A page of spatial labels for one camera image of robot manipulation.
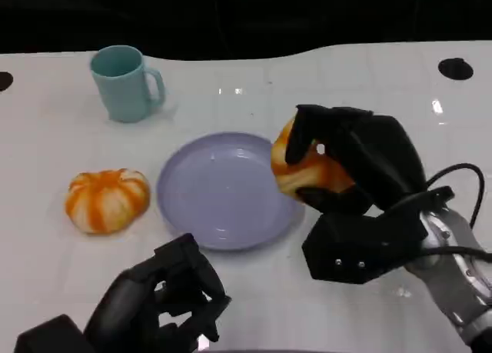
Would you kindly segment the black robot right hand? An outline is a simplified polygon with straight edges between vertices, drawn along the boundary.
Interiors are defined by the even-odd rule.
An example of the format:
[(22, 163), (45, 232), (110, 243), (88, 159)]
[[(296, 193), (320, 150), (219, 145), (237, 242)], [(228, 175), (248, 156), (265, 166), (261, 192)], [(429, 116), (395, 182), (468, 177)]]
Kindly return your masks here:
[(304, 184), (295, 191), (322, 213), (362, 215), (372, 205), (387, 210), (426, 189), (421, 159), (400, 122), (352, 107), (298, 105), (288, 137), (285, 161), (305, 162), (309, 146), (319, 142), (325, 155), (349, 178), (347, 184)]

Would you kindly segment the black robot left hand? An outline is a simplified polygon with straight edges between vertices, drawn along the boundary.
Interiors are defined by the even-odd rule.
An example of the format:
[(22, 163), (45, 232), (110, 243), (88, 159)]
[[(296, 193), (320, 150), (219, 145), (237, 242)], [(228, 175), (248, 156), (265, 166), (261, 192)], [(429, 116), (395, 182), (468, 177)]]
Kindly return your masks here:
[(84, 336), (96, 352), (194, 352), (219, 339), (231, 298), (190, 234), (155, 249), (111, 283)]

